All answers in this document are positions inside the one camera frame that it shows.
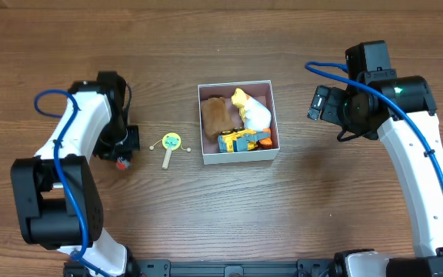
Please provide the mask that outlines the orange toy ball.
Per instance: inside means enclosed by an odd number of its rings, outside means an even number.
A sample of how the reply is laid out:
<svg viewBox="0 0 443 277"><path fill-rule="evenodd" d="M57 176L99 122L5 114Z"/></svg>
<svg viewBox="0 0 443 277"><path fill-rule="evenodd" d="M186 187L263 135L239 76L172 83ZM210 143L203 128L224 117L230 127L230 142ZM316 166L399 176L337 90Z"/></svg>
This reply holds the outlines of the orange toy ball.
<svg viewBox="0 0 443 277"><path fill-rule="evenodd" d="M117 162L116 162L116 166L121 171L125 171L125 170L128 170L131 168L131 161L127 158L124 158L124 157L118 157Z"/></svg>

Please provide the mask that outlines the wooden cat rattle drum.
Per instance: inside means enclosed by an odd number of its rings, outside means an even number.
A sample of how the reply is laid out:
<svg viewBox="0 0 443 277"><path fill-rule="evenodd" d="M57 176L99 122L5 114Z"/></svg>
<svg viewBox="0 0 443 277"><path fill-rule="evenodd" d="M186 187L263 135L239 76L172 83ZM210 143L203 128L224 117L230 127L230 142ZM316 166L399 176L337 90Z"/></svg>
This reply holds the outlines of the wooden cat rattle drum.
<svg viewBox="0 0 443 277"><path fill-rule="evenodd" d="M157 142L153 143L149 146L149 150L153 151L155 149L156 145L162 145L162 147L165 149L165 156L162 162L162 169L167 170L169 167L169 163L172 157L172 153L174 151L177 151L181 149L185 152L191 152L192 149L187 147L184 148L182 146L182 138L179 134L175 132L169 132L165 134L162 139L159 139Z"/></svg>

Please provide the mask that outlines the white plush duck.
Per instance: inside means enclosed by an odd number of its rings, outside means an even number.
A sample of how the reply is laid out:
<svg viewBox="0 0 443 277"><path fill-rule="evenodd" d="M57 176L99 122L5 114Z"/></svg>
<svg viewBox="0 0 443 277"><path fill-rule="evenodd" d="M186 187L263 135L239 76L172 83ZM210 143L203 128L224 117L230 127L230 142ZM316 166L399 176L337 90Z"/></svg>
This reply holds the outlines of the white plush duck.
<svg viewBox="0 0 443 277"><path fill-rule="evenodd" d="M231 103L238 108L246 129L271 134L272 115L266 106L246 94L241 88L236 88Z"/></svg>

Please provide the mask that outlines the brown plush toy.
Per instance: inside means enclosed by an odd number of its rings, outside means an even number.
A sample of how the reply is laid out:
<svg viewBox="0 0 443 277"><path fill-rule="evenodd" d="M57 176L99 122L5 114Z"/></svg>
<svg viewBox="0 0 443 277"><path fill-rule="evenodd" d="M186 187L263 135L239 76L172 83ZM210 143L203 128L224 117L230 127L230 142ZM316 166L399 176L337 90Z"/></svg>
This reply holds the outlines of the brown plush toy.
<svg viewBox="0 0 443 277"><path fill-rule="evenodd" d="M235 127L225 104L226 98L212 97L201 103L202 124L206 138L215 143L218 136Z"/></svg>

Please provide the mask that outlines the yellow and blue toy truck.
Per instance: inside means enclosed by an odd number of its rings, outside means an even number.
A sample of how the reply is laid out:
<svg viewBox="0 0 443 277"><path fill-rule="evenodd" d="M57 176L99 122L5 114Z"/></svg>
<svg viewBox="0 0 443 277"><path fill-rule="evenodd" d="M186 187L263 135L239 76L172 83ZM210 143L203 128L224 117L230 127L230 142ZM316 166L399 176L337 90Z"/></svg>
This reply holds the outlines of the yellow and blue toy truck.
<svg viewBox="0 0 443 277"><path fill-rule="evenodd" d="M256 132L248 128L225 130L218 136L220 152L249 152L257 149L271 149L271 129Z"/></svg>

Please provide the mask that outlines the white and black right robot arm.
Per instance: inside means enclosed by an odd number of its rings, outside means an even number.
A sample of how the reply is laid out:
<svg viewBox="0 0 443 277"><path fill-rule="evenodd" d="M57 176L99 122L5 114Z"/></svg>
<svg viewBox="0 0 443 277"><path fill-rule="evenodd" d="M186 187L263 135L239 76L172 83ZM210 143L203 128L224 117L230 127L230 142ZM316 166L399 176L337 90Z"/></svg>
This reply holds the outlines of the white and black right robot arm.
<svg viewBox="0 0 443 277"><path fill-rule="evenodd" d="M317 87L308 117L369 137L386 148L405 198L414 257L372 249L338 252L325 276L443 276L443 146L436 104L420 76L375 79L375 72L341 77L307 62L310 72L347 84L345 90Z"/></svg>

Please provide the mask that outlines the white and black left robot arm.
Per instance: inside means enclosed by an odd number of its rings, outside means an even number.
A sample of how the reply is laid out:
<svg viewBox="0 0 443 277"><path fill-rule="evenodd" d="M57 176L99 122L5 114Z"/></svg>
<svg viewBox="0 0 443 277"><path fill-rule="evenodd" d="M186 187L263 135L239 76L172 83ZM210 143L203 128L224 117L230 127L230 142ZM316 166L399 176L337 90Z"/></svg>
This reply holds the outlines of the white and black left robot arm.
<svg viewBox="0 0 443 277"><path fill-rule="evenodd" d="M22 238L69 256L65 276L141 276L131 250L104 227L104 209L89 163L91 157L130 167L140 149L138 126L128 122L132 89L117 72L99 72L94 81L74 82L48 141L31 158L11 167Z"/></svg>

